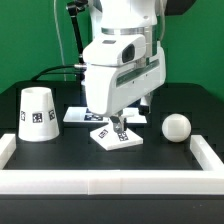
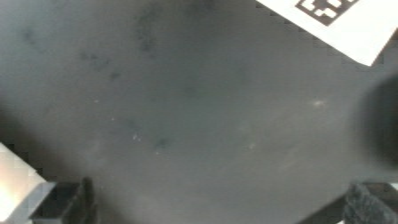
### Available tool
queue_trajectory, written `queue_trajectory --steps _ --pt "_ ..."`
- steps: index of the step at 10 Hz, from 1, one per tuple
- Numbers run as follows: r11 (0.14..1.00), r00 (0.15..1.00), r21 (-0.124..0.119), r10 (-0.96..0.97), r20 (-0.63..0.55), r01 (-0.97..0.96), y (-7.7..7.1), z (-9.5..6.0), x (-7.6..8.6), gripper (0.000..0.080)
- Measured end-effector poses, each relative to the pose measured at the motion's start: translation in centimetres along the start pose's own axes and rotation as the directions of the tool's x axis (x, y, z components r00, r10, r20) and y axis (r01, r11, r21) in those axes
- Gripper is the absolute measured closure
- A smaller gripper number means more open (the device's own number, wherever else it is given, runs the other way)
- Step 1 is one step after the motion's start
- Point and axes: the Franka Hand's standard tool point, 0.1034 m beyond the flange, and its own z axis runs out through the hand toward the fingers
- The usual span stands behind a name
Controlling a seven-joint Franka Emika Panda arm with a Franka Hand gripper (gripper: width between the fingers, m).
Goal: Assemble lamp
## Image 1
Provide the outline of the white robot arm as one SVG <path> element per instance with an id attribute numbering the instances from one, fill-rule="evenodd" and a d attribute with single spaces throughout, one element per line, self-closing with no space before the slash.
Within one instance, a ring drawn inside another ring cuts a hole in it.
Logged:
<path id="1" fill-rule="evenodd" d="M 84 49 L 89 110 L 125 130 L 122 110 L 161 86 L 165 56 L 156 37 L 167 0 L 100 0 L 101 32 Z"/>

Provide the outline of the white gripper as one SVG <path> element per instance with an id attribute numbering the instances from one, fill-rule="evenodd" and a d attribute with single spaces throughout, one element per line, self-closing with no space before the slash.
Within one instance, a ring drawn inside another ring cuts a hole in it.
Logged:
<path id="1" fill-rule="evenodd" d="M 96 115 L 111 117 L 116 133 L 126 131 L 126 117 L 113 116 L 165 82 L 165 55 L 145 61 L 146 40 L 138 35 L 100 35 L 83 52 L 86 101 Z"/>

